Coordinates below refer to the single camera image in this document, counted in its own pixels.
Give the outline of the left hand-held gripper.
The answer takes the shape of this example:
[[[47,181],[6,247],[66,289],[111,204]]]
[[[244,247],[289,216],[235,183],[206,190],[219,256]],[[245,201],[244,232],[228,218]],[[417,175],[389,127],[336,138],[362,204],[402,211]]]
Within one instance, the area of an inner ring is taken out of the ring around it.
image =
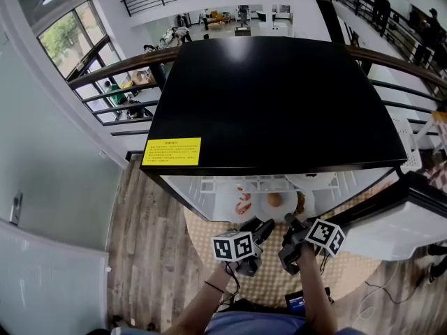
[[[263,250],[259,245],[268,239],[275,228],[273,219],[261,224],[262,221],[258,218],[251,218],[241,224],[241,232],[227,231],[213,236],[212,251],[214,259],[224,264],[230,271],[235,271],[242,276],[254,277],[262,263]],[[252,235],[252,232],[255,231],[256,243]]]

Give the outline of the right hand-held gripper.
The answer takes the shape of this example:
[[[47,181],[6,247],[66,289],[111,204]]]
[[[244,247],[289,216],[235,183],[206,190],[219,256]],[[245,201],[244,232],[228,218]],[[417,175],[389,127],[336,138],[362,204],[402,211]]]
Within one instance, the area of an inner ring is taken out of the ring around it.
[[[323,250],[326,257],[335,258],[346,239],[342,229],[328,221],[321,219],[299,221],[292,213],[287,213],[284,220],[288,224],[288,231],[278,256],[284,270],[291,275],[300,272],[296,261],[302,254],[304,244],[315,246],[316,254]]]

